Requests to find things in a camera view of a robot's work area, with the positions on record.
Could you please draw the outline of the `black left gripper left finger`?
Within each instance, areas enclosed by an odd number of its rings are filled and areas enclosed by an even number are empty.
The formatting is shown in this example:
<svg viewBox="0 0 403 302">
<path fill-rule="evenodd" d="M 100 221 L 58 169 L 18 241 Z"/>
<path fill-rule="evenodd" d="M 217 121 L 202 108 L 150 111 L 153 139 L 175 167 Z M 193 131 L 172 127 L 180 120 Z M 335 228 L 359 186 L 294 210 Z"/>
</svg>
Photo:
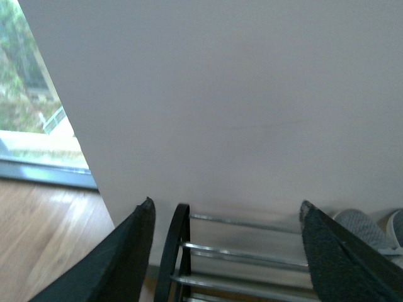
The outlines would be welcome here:
<svg viewBox="0 0 403 302">
<path fill-rule="evenodd" d="M 32 301 L 138 301 L 149 265 L 156 209 L 147 198 L 90 253 Z"/>
</svg>

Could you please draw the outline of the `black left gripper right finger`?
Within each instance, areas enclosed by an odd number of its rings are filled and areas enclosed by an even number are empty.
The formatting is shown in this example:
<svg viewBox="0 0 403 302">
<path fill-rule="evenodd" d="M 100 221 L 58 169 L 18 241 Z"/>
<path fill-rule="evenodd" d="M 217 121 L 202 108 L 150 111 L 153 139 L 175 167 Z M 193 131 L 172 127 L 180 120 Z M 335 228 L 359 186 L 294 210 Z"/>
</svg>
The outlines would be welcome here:
<svg viewBox="0 0 403 302">
<path fill-rule="evenodd" d="M 309 201 L 300 227 L 310 279 L 321 301 L 402 301 L 402 269 Z"/>
</svg>

